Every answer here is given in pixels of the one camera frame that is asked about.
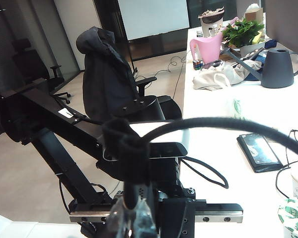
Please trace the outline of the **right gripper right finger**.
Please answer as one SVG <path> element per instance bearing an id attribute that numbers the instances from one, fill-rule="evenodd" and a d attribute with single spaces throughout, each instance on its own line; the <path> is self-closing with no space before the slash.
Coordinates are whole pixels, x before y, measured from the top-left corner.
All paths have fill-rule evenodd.
<path id="1" fill-rule="evenodd" d="M 156 225 L 146 199 L 141 199 L 136 207 L 135 217 L 136 238 L 157 238 Z"/>

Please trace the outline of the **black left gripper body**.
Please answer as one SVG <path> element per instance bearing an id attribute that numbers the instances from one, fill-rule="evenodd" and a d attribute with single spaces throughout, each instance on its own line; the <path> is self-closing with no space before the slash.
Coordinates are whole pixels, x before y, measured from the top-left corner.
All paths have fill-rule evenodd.
<path id="1" fill-rule="evenodd" d="M 196 193 L 193 188 L 184 188 L 180 182 L 180 165 L 185 163 L 184 160 L 192 161 L 193 158 L 168 158 L 153 160 L 153 182 L 152 194 L 153 202 L 149 207 L 154 208 L 155 222 L 161 223 L 161 203 L 163 199 L 194 199 L 195 205 L 195 223 L 196 222 L 231 222 L 242 223 L 243 209 L 236 203 L 207 203 L 204 199 L 196 199 Z M 138 186 L 137 193 L 144 199 L 148 197 L 149 188 Z M 123 191 L 117 191 L 111 201 L 102 203 L 78 203 L 76 207 L 70 210 L 71 222 L 94 222 L 104 223 L 109 216 L 110 208 L 119 198 L 124 195 Z"/>

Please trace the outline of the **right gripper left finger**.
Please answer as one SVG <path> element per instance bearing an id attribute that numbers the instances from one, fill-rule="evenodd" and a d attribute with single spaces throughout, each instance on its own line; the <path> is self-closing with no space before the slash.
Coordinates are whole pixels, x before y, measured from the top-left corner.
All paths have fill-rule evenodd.
<path id="1" fill-rule="evenodd" d="M 124 198 L 119 198 L 106 218 L 107 237 L 124 238 L 131 227 L 132 217 L 133 210 L 126 207 Z"/>

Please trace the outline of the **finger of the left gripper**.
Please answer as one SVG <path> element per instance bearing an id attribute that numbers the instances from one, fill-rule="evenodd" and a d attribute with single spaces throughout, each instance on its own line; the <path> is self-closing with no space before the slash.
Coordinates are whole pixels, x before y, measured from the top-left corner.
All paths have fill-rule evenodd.
<path id="1" fill-rule="evenodd" d="M 161 238 L 193 238 L 194 199 L 163 199 L 161 203 Z"/>
<path id="2" fill-rule="evenodd" d="M 109 238 L 105 223 L 80 223 L 80 232 L 87 238 Z"/>

